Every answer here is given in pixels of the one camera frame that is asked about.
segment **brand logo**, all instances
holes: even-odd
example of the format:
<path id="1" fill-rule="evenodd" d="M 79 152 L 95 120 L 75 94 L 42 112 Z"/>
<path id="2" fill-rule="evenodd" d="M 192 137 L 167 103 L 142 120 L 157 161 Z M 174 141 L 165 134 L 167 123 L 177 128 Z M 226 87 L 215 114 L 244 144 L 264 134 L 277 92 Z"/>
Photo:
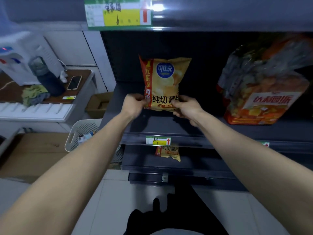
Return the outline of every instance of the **brand logo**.
<path id="1" fill-rule="evenodd" d="M 288 105 L 293 95 L 277 95 L 277 96 L 257 96 L 253 102 L 255 103 L 272 103 L 279 105 Z"/>
<path id="2" fill-rule="evenodd" d="M 159 63 L 156 67 L 157 74 L 162 78 L 169 78 L 174 73 L 174 66 L 170 63 Z"/>

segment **water bottle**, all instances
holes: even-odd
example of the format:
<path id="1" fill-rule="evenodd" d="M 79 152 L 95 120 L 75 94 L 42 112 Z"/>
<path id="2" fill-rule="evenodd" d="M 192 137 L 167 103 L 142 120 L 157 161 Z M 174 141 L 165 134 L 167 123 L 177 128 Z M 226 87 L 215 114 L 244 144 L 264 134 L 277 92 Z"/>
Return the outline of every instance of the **water bottle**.
<path id="1" fill-rule="evenodd" d="M 30 59 L 28 66 L 41 85 L 43 85 L 52 96 L 60 96 L 65 92 L 63 83 L 49 71 L 42 57 L 37 56 Z"/>

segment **white basket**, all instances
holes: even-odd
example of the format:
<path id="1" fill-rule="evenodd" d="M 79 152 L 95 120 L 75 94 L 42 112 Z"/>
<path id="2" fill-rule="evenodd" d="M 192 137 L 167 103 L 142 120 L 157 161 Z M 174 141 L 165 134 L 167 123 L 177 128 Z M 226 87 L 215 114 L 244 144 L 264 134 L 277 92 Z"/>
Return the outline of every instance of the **white basket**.
<path id="1" fill-rule="evenodd" d="M 83 134 L 88 134 L 93 131 L 98 131 L 99 126 L 101 124 L 102 119 L 91 119 L 91 120 L 80 120 L 77 121 L 69 133 L 66 143 L 65 150 L 68 152 L 73 151 L 78 147 L 78 137 Z M 118 146 L 115 155 L 111 161 L 111 163 L 121 162 L 123 159 L 123 152 L 121 149 L 121 145 Z"/>

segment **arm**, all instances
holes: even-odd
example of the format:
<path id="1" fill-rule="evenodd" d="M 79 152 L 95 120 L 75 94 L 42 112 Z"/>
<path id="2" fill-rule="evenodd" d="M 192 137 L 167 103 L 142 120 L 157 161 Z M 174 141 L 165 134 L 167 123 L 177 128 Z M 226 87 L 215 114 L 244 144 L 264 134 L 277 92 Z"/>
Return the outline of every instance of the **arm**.
<path id="1" fill-rule="evenodd" d="M 236 177 L 290 234 L 313 234 L 313 172 L 231 129 L 187 96 L 174 115 L 199 127 Z"/>
<path id="2" fill-rule="evenodd" d="M 147 100 L 142 95 L 127 95 L 120 114 L 21 195 L 2 217 L 0 233 L 71 234 L 102 180 L 124 129 L 145 104 Z"/>

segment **floor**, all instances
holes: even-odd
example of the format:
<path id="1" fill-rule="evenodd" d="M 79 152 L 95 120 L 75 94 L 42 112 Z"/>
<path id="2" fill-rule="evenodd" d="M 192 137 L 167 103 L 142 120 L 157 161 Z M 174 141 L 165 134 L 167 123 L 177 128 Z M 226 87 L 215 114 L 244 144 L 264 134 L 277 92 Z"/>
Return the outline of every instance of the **floor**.
<path id="1" fill-rule="evenodd" d="M 123 234 L 134 209 L 152 209 L 155 197 L 166 209 L 166 195 L 172 186 L 133 185 L 128 172 L 108 170 L 80 216 L 72 235 Z M 28 184 L 0 179 L 0 214 L 28 188 Z M 288 235 L 283 226 L 250 194 L 194 188 L 231 235 Z"/>

